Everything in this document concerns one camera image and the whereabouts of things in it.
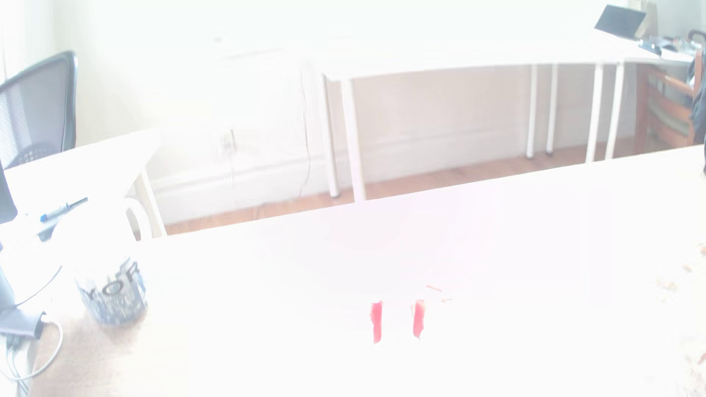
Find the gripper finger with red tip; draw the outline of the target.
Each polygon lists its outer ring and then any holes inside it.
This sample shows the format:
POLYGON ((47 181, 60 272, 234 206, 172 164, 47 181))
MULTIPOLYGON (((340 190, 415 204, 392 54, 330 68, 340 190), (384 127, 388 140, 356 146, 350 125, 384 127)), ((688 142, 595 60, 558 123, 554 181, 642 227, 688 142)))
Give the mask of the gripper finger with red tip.
POLYGON ((421 333, 424 330, 424 320, 427 311, 427 303, 425 300, 415 300, 411 306, 412 315, 412 335, 414 338, 420 339, 421 333))
POLYGON ((384 312, 384 302, 382 300, 379 300, 378 302, 371 303, 370 321, 371 321, 371 325, 372 325, 372 340, 373 340, 374 345, 380 343, 382 340, 383 312, 384 312))

